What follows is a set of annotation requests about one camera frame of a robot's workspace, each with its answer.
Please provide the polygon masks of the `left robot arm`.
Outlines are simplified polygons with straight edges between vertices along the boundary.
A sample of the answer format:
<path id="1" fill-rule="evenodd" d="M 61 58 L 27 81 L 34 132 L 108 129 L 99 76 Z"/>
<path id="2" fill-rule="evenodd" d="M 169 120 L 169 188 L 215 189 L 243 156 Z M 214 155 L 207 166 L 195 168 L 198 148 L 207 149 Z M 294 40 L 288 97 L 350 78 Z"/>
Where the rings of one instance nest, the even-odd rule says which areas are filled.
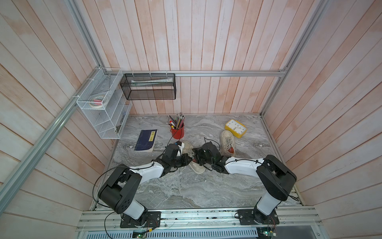
<path id="1" fill-rule="evenodd" d="M 134 199 L 136 191 L 140 184 L 175 172 L 193 161 L 188 154 L 184 154 L 188 145 L 177 141 L 169 144 L 151 163 L 138 167 L 120 164 L 111 169 L 111 175 L 97 192 L 102 205 L 120 214 L 133 227 L 148 227 L 148 209 Z"/>

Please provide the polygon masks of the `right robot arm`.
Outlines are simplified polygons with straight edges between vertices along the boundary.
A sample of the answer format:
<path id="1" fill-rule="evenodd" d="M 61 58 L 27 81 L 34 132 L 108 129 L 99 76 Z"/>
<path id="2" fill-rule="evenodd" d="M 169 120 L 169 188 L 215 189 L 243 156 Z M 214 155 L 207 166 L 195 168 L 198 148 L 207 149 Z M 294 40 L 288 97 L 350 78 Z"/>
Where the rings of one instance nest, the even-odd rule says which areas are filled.
<path id="1" fill-rule="evenodd" d="M 253 209 L 240 209 L 235 217 L 240 225 L 268 225 L 280 223 L 276 208 L 290 196 L 297 177 L 273 155 L 260 159 L 239 159 L 223 156 L 211 142 L 193 149 L 194 159 L 200 166 L 209 164 L 211 169 L 223 174 L 242 174 L 257 177 L 266 192 Z"/>

